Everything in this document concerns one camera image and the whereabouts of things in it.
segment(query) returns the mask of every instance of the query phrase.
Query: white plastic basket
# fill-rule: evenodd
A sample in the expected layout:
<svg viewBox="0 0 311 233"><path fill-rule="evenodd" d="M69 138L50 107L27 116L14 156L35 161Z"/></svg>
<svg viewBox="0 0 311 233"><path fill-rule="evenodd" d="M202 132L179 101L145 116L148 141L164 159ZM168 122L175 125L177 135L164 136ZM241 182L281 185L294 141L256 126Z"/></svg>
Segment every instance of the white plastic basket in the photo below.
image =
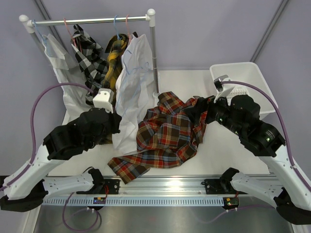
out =
<svg viewBox="0 0 311 233"><path fill-rule="evenodd" d="M229 63L229 64L218 64L212 65L210 67L210 73L213 80L217 79L220 76L228 75L232 81L239 81L244 83L249 83L253 86L256 86L263 90L274 103L277 102L272 95L270 88L268 87L267 82L265 81L259 67L252 62L241 62L241 63ZM236 85L236 88L247 89L249 96L254 99L256 103L260 105L260 119L264 119L268 114L274 113L275 110L271 103L263 96L261 93L253 90L252 88L245 87L242 85Z"/></svg>

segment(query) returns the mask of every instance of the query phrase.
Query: white rod end cap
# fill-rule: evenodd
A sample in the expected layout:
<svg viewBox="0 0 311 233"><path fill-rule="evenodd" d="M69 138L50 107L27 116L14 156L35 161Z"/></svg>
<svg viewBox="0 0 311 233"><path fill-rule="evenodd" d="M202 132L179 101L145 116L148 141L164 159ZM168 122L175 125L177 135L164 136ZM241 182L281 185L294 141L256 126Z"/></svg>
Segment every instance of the white rod end cap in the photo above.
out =
<svg viewBox="0 0 311 233"><path fill-rule="evenodd" d="M154 27L156 25L156 11L154 9L149 9L147 11L149 27Z"/></svg>
<svg viewBox="0 0 311 233"><path fill-rule="evenodd" d="M24 27L26 28L26 30L27 30L27 32L29 34L32 34L32 33L35 32L34 28L32 26L31 27L29 26L29 25L32 25L32 24L31 24L31 21L29 20L28 16L20 15L19 16L19 21L24 25Z"/></svg>

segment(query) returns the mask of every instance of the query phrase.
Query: clothes rack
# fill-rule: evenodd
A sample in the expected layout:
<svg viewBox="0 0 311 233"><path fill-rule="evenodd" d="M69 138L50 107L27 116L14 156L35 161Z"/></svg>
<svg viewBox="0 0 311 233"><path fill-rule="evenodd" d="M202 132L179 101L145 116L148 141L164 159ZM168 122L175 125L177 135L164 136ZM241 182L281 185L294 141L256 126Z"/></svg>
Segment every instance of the clothes rack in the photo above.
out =
<svg viewBox="0 0 311 233"><path fill-rule="evenodd" d="M151 34L151 50L152 50L152 59L153 59L153 73L155 79L155 92L154 97L156 98L159 95L159 83L158 83L158 70L156 64L156 21L155 21L156 12L154 9L149 9L145 16L134 16L128 17L127 21L148 21ZM35 24L36 26L57 26L65 25L63 20L44 20L44 21L34 21L29 20L26 15L20 15L19 21L22 22L27 32L31 35L39 49L44 52L44 47L41 44L38 36L35 33ZM117 17L115 22L125 22L126 17ZM91 18L91 19L76 19L76 20L66 20L67 24L87 24L87 23L113 23L114 18Z"/></svg>

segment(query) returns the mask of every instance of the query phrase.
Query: black and white checkered shirt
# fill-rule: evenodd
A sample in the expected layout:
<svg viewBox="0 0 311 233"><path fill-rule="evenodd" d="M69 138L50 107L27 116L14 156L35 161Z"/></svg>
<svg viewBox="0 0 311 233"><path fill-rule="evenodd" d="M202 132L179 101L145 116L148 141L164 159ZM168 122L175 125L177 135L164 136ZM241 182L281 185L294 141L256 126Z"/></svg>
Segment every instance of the black and white checkered shirt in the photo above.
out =
<svg viewBox="0 0 311 233"><path fill-rule="evenodd" d="M86 86L92 89L96 95L99 88L110 88L109 83L104 81L108 72L108 62L99 56L103 48L86 31L79 25L74 25L73 28L73 38L77 44L77 48L72 44L75 57L80 70L86 76ZM86 95L86 103L93 105L91 93Z"/></svg>

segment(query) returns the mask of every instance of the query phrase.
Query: plaid shirt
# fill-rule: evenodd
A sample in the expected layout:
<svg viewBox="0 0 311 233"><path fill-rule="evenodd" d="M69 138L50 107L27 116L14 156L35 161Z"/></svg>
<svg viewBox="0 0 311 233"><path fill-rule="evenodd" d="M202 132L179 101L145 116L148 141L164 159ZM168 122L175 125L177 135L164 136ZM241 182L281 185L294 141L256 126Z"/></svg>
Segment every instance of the plaid shirt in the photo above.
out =
<svg viewBox="0 0 311 233"><path fill-rule="evenodd" d="M105 51L110 53L107 62L99 56L103 48L79 25L74 25L73 28L74 34L72 37L76 40L77 48L73 43L72 47L80 70L86 76L86 86L94 90L95 93L100 88L109 88L115 92L114 96L116 96L115 85L122 70L121 55L127 46L127 36L120 34L122 40L116 40L116 36L110 39ZM120 53L120 57L115 55L115 51ZM88 93L86 96L87 104L93 105L92 100L93 96Z"/></svg>
<svg viewBox="0 0 311 233"><path fill-rule="evenodd" d="M207 111L200 114L196 125L184 112L184 109L195 106L197 97L184 103L173 92L166 92L158 98L158 107L148 109L138 125L137 149L141 153L112 158L108 163L124 183L141 176L151 167L182 165L196 155L198 144L203 141Z"/></svg>

